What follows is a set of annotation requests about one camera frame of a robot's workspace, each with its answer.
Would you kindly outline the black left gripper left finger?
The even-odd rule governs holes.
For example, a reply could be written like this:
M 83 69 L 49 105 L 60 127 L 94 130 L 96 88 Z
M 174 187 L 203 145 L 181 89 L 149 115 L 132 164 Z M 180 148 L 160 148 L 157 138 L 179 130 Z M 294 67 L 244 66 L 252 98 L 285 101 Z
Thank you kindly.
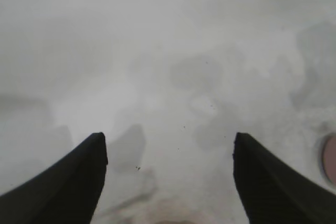
M 1 223 L 91 223 L 107 172 L 103 133 L 93 133 L 44 172 L 1 196 Z

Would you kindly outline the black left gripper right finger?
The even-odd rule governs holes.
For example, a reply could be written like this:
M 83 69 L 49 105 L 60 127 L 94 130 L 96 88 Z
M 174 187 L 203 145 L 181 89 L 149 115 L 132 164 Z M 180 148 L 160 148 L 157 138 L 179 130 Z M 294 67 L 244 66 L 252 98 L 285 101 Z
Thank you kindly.
M 237 133 L 233 177 L 249 223 L 335 223 L 335 194 Z

